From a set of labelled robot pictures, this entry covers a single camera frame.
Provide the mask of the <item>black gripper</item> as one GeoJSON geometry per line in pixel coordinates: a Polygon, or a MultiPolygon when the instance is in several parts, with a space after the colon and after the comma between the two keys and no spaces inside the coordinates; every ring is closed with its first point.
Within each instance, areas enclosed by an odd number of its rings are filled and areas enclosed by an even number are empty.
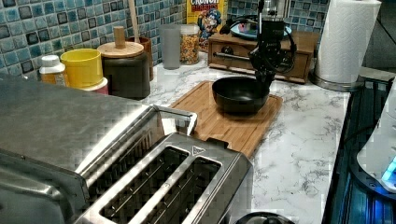
{"type": "Polygon", "coordinates": [[[291,70],[291,54],[281,48],[281,41],[287,34],[283,21],[260,20],[256,48],[248,54],[255,70],[255,78],[264,90],[270,90],[275,74],[286,74],[291,70]]]}

